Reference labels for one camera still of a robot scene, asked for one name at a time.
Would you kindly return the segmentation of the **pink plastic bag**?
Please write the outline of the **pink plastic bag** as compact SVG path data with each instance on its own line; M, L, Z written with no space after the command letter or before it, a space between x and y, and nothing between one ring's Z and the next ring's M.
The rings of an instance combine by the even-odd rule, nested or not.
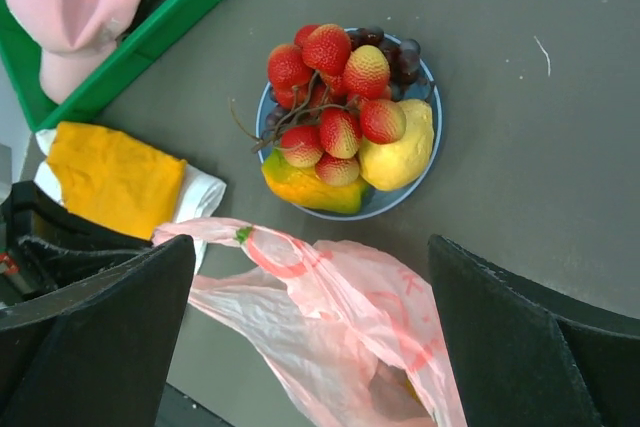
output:
M180 235L252 261L196 276L188 301L246 338L314 424L465 424L432 288L393 256L216 217L162 225L153 241Z

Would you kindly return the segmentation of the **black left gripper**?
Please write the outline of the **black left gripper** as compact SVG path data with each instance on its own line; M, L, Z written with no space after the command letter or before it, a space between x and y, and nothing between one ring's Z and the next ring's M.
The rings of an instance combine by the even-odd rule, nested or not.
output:
M33 181L12 185L1 203L1 305L41 297L151 249L76 216Z

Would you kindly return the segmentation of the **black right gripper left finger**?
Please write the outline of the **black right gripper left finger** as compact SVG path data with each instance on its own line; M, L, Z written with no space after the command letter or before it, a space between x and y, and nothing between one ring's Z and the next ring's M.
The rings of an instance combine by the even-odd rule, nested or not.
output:
M3 309L2 425L153 425L194 262L180 235Z

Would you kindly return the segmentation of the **red yellow strawberry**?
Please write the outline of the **red yellow strawberry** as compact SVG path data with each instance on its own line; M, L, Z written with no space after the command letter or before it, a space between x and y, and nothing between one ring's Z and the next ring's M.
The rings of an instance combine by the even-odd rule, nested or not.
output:
M364 45L351 53L342 80L348 93L375 99L384 93L390 75L389 62L381 50Z

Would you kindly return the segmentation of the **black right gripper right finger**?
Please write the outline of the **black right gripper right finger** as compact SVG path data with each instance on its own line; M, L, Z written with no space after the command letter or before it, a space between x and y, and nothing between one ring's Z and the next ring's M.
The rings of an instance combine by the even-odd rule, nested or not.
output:
M439 235L434 292L470 426L636 426L639 321L511 273Z

